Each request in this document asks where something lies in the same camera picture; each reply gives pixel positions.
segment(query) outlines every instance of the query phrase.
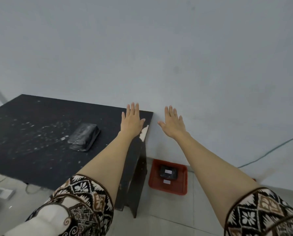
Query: table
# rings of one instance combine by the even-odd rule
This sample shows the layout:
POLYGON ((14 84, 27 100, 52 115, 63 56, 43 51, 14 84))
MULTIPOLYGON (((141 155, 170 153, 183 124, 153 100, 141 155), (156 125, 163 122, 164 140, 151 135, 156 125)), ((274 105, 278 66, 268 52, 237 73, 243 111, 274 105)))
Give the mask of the table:
MULTIPOLYGON (((122 112, 126 109, 18 96, 0 107, 0 174, 56 190, 117 136, 122 112), (73 151, 67 144, 82 122, 101 129, 88 152, 73 151)), ((150 125, 152 116, 153 112, 140 111, 146 119, 143 127, 150 125)), ((146 173, 145 141, 137 136, 128 150, 115 209, 129 206, 136 217, 146 173)))

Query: white paint speck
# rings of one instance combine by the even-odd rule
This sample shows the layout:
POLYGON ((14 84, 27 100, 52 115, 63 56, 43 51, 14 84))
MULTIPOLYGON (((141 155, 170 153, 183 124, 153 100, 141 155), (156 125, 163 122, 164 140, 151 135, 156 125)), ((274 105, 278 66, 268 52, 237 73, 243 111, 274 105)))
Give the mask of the white paint speck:
POLYGON ((147 125, 145 128, 142 129, 141 131, 141 134, 139 136, 139 138, 144 142, 145 140, 145 136, 146 136, 146 133, 147 133, 147 130, 149 128, 149 125, 147 125))

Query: sleeve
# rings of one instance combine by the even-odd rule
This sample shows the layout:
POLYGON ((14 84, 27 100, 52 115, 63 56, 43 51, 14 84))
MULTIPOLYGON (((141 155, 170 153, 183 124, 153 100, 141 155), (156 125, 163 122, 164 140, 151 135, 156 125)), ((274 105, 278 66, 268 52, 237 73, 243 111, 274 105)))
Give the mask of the sleeve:
POLYGON ((244 195, 226 217, 224 236, 293 235, 293 208, 268 188, 244 195))
POLYGON ((98 182, 77 174, 69 178, 26 220, 42 218, 58 235, 105 235, 113 219, 114 206, 107 190, 98 182))

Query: person's left hand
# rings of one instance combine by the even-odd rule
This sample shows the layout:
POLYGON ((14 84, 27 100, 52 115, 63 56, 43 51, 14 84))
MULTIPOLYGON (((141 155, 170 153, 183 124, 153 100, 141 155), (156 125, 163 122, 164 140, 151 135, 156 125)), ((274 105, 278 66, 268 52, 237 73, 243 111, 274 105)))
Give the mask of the person's left hand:
POLYGON ((122 112, 122 120, 120 125, 121 130, 119 133, 123 133, 133 139, 141 132, 144 122, 145 119, 140 120, 139 104, 137 103, 134 108, 134 103, 132 103, 131 109, 128 104, 126 115, 122 112))

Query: red object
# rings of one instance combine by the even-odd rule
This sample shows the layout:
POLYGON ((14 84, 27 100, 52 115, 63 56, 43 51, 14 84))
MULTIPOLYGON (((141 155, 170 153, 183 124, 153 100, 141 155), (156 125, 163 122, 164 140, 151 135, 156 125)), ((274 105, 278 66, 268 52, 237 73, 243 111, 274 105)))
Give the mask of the red object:
POLYGON ((156 190, 178 195, 185 195, 187 194, 188 186, 188 169, 184 165, 154 159, 149 178, 149 186, 156 190), (170 184, 164 183, 165 179, 160 177, 161 165, 177 168, 178 178, 176 180, 170 180, 170 184))

